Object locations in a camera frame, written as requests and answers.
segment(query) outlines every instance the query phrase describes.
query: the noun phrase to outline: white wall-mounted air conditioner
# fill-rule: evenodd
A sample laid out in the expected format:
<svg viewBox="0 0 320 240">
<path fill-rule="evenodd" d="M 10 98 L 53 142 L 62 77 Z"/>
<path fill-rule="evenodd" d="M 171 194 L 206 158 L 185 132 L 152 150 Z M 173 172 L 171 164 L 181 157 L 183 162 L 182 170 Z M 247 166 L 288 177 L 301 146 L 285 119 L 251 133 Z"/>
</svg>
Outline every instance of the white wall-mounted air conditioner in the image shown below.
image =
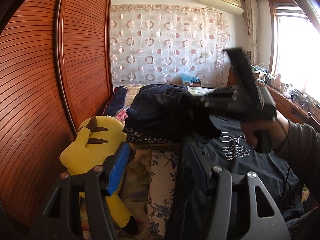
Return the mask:
<svg viewBox="0 0 320 240">
<path fill-rule="evenodd" d="M 243 13 L 243 9 L 240 7 L 241 0 L 201 0 L 200 2 L 235 15 Z"/>
</svg>

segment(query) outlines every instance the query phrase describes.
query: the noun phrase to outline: blue gripper pad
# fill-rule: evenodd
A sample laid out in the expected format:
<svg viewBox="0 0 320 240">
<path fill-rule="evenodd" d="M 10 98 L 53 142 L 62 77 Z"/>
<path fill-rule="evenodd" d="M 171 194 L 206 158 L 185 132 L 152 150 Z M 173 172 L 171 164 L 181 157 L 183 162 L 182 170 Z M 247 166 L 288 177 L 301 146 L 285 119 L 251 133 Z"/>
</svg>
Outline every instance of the blue gripper pad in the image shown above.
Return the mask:
<svg viewBox="0 0 320 240">
<path fill-rule="evenodd" d="M 130 155 L 130 147 L 127 143 L 122 142 L 115 155 L 115 162 L 113 167 L 109 173 L 109 185 L 107 191 L 109 196 L 111 196 L 119 187 L 119 183 L 121 181 L 122 175 L 124 173 L 124 169 L 127 166 Z"/>
</svg>

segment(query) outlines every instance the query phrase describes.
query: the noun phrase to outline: gray sleeve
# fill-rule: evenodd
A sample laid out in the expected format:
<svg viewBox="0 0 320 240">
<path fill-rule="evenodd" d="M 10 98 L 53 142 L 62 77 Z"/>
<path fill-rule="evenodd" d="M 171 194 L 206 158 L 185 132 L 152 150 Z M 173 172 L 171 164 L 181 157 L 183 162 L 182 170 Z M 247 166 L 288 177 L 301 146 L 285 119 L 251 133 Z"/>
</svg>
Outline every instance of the gray sleeve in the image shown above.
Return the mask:
<svg viewBox="0 0 320 240">
<path fill-rule="evenodd" d="M 285 160 L 290 158 L 292 171 L 320 202 L 320 133 L 305 123 L 289 123 L 288 139 L 275 151 L 276 155 Z"/>
</svg>

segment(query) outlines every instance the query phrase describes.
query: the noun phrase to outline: silver bolt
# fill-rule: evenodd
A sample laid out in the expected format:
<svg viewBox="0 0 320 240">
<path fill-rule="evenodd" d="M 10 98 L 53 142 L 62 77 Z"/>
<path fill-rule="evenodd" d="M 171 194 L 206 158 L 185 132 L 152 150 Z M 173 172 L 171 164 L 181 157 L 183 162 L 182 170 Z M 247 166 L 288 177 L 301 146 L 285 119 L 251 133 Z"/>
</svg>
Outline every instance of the silver bolt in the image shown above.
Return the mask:
<svg viewBox="0 0 320 240">
<path fill-rule="evenodd" d="M 255 174 L 253 171 L 249 171 L 248 172 L 248 177 L 251 179 L 254 179 L 255 177 L 257 177 L 257 174 Z"/>
<path fill-rule="evenodd" d="M 97 165 L 97 166 L 95 166 L 95 167 L 93 168 L 93 170 L 94 170 L 95 172 L 100 172 L 100 171 L 103 171 L 103 167 L 102 167 L 101 165 Z"/>
<path fill-rule="evenodd" d="M 213 169 L 214 169 L 215 172 L 220 172 L 220 171 L 222 171 L 222 167 L 219 166 L 219 165 L 213 166 Z"/>
<path fill-rule="evenodd" d="M 64 172 L 64 173 L 62 173 L 62 174 L 60 175 L 60 177 L 61 177 L 62 179 L 66 179 L 66 178 L 69 177 L 69 173 Z"/>
</svg>

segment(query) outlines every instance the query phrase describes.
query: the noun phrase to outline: yellow plush toy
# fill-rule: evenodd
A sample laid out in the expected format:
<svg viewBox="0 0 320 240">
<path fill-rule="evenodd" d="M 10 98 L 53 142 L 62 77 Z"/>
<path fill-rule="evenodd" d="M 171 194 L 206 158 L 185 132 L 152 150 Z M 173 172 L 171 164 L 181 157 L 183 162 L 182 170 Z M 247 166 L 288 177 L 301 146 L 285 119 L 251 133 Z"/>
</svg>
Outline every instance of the yellow plush toy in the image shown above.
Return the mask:
<svg viewBox="0 0 320 240">
<path fill-rule="evenodd" d="M 126 140 L 121 122 L 111 116 L 94 116 L 81 123 L 76 140 L 60 155 L 61 163 L 71 175 L 86 173 L 115 154 Z M 137 223 L 118 196 L 122 180 L 110 197 L 106 197 L 110 214 L 119 227 L 131 235 L 138 233 Z"/>
</svg>

